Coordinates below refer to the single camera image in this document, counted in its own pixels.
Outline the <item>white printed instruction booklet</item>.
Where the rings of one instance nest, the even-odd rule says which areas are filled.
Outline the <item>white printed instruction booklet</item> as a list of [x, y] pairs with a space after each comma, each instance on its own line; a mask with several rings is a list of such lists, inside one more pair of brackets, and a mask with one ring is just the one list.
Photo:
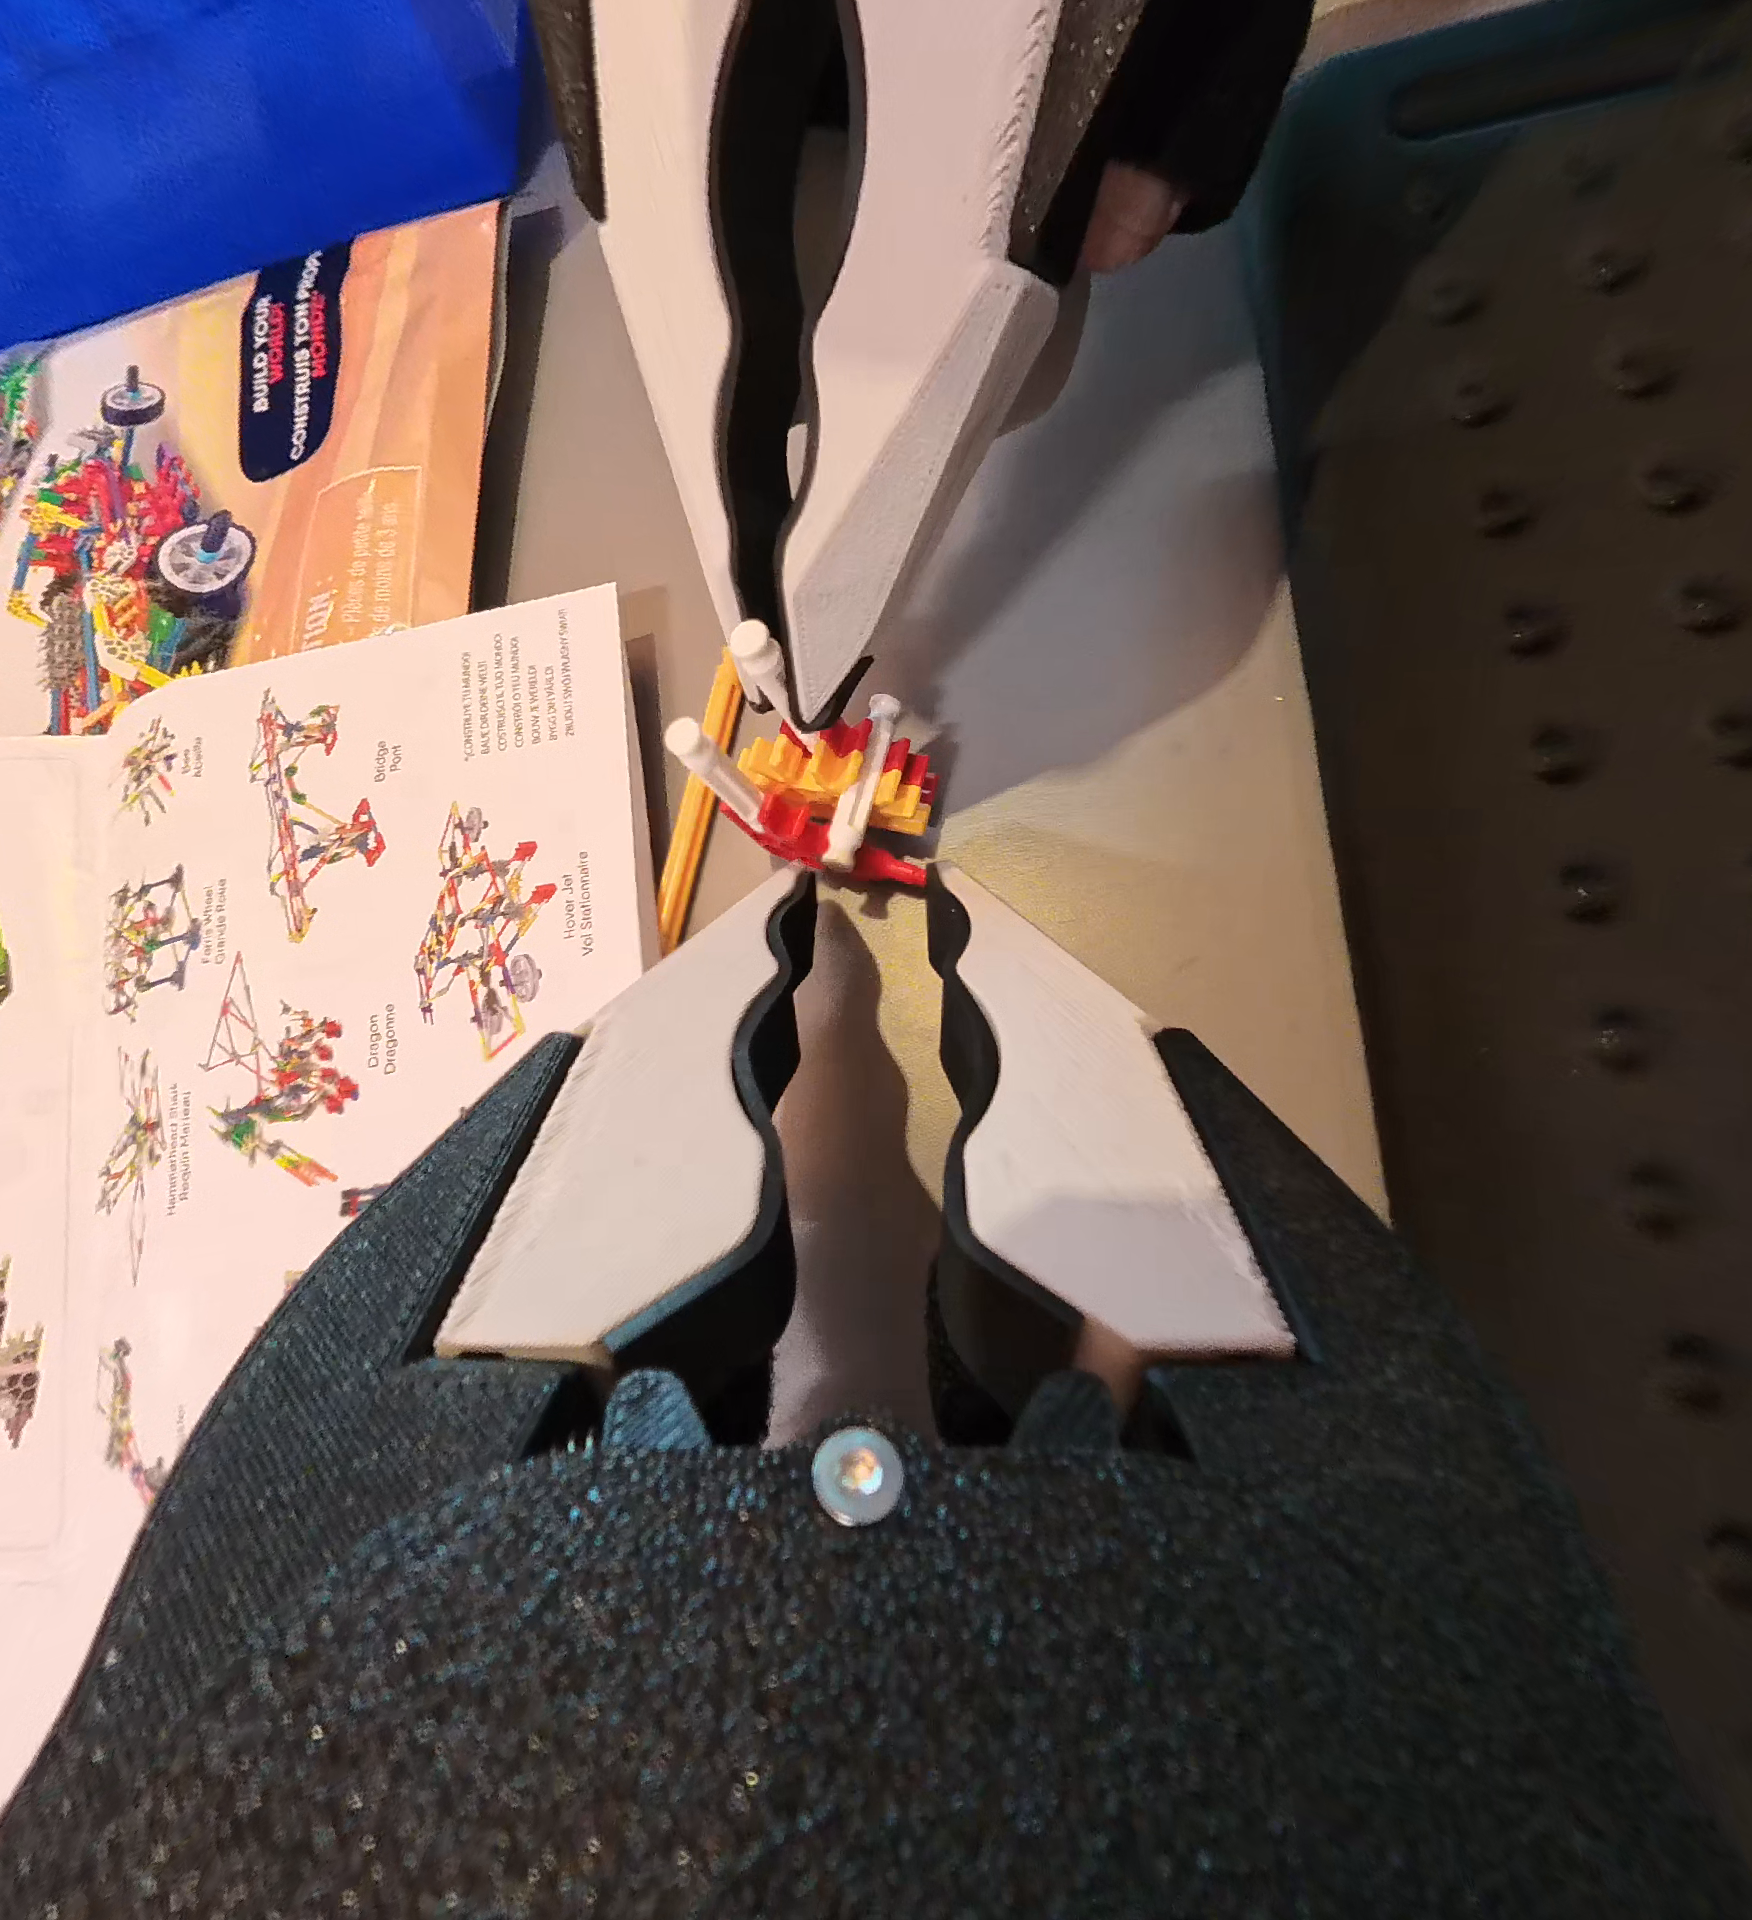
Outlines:
[[0, 1806], [332, 1239], [655, 955], [609, 584], [0, 739]]

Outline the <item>black dotted mat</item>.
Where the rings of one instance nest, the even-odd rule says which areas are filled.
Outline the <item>black dotted mat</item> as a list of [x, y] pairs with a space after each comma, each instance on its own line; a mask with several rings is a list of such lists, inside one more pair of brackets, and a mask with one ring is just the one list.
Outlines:
[[1324, 60], [1247, 253], [1392, 1212], [1752, 1866], [1752, 4]]

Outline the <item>blue plastic bin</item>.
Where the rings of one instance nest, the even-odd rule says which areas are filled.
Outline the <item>blue plastic bin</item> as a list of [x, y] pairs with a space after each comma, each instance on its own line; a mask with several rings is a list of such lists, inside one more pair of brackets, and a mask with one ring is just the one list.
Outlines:
[[0, 349], [509, 195], [514, 2], [0, 2]]

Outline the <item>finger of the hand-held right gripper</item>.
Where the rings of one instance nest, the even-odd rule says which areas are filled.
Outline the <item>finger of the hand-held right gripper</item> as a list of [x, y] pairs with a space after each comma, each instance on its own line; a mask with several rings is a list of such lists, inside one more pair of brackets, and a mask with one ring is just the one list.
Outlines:
[[1010, 217], [1059, 12], [842, 5], [856, 193], [811, 339], [815, 428], [780, 553], [797, 729], [835, 721], [1054, 325], [1056, 290], [1010, 259]]
[[593, 5], [600, 253], [720, 633], [746, 616], [730, 481], [737, 315], [714, 195], [738, 2]]

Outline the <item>orange printed toy box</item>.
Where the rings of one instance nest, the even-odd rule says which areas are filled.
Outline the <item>orange printed toy box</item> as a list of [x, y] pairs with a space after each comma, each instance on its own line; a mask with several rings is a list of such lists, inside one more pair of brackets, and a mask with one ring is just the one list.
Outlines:
[[504, 204], [0, 351], [0, 737], [469, 606]]

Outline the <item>person's right hand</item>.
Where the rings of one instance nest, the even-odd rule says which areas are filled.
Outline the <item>person's right hand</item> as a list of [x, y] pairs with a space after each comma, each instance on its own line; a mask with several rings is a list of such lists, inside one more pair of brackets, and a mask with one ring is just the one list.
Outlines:
[[1175, 182], [1107, 162], [1083, 230], [1078, 273], [1109, 275], [1140, 262], [1177, 227], [1188, 202]]

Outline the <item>yellow toy rod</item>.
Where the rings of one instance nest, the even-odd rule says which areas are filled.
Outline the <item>yellow toy rod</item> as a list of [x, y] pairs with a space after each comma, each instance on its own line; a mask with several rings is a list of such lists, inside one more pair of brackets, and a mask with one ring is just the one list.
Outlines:
[[[720, 668], [705, 703], [701, 733], [714, 748], [727, 754], [734, 745], [745, 694], [740, 674], [730, 652], [720, 655]], [[696, 894], [704, 855], [712, 836], [717, 795], [696, 775], [690, 775], [674, 815], [669, 850], [658, 884], [659, 954], [678, 947], [690, 905]]]

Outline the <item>red yellow connector assembly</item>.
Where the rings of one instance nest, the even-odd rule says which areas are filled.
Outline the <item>red yellow connector assembly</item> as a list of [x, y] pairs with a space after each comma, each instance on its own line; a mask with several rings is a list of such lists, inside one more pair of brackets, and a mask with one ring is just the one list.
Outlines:
[[[842, 793], [856, 781], [861, 766], [848, 781], [816, 781], [809, 751], [798, 737], [800, 733], [785, 725], [757, 739], [743, 751], [738, 766], [761, 793], [803, 796], [815, 815], [827, 820], [835, 815]], [[929, 826], [938, 788], [939, 777], [932, 771], [928, 757], [913, 751], [907, 737], [896, 733], [870, 829], [920, 836]]]

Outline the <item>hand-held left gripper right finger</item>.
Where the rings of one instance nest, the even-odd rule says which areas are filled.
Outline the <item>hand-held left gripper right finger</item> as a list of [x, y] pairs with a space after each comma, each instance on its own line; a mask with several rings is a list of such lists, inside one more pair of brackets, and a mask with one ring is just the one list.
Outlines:
[[1159, 1024], [950, 862], [929, 874], [928, 929], [960, 1100], [946, 1250], [1065, 1335], [1138, 1357], [1295, 1357]]

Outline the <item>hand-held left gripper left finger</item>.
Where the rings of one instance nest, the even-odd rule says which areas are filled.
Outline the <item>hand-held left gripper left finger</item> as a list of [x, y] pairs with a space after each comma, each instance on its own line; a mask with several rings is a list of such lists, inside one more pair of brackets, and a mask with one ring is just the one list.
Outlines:
[[593, 1019], [435, 1335], [447, 1356], [765, 1365], [792, 1313], [775, 1106], [815, 875], [785, 869]]

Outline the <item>white toy rod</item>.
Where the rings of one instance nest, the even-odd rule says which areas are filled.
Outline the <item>white toy rod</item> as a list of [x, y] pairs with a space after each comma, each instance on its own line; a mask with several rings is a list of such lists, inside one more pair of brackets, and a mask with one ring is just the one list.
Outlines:
[[823, 854], [825, 869], [832, 874], [848, 875], [863, 850], [899, 714], [901, 703], [890, 694], [878, 694], [870, 701], [870, 739], [861, 771], [836, 803]]
[[727, 753], [694, 717], [676, 717], [666, 747], [686, 773], [700, 781], [745, 826], [761, 820], [763, 795]]
[[725, 652], [737, 670], [745, 703], [755, 711], [775, 711], [780, 725], [798, 729], [788, 660], [770, 628], [759, 618], [738, 622], [730, 629]]

